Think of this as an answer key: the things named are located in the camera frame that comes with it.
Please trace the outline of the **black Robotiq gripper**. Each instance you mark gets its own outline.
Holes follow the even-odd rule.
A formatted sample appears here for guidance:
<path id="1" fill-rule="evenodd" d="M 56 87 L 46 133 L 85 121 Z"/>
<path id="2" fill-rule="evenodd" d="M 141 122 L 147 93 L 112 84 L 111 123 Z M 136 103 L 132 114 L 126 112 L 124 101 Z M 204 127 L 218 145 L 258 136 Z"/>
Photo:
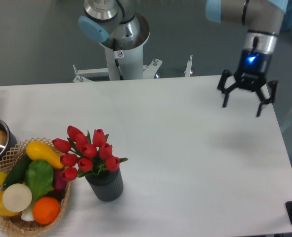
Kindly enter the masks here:
<path id="1" fill-rule="evenodd" d="M 268 98 L 265 98 L 261 89 L 266 84 L 266 74 L 271 59 L 271 54 L 251 52 L 244 49 L 234 75 L 229 70 L 224 70 L 220 77 L 217 89 L 221 91 L 223 95 L 222 107 L 227 107 L 230 93 L 238 87 L 239 89 L 256 92 L 260 99 L 256 117 L 260 117 L 263 106 L 275 102 L 279 87 L 279 82 L 277 80 L 269 81 L 267 84 L 269 87 Z M 231 76 L 234 76 L 234 83 L 226 88 L 227 79 Z"/>

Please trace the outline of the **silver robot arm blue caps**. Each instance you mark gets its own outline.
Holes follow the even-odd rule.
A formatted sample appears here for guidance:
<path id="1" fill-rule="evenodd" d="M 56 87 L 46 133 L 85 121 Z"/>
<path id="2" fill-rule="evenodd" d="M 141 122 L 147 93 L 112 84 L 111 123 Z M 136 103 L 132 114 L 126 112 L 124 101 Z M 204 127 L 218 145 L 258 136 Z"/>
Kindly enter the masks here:
<path id="1" fill-rule="evenodd" d="M 275 102 L 278 81 L 267 81 L 266 74 L 275 49 L 288 1 L 286 0 L 208 0 L 206 17 L 214 22 L 240 23 L 248 27 L 244 47 L 235 73 L 222 72 L 217 89 L 227 106 L 230 93 L 236 89 L 255 92 L 262 107 Z M 125 79 L 119 58 L 124 51 L 143 44 L 148 35 L 141 28 L 140 16 L 133 0 L 86 0 L 84 16 L 78 26 L 91 40 L 101 43 L 113 53 L 108 61 L 110 72 Z"/>

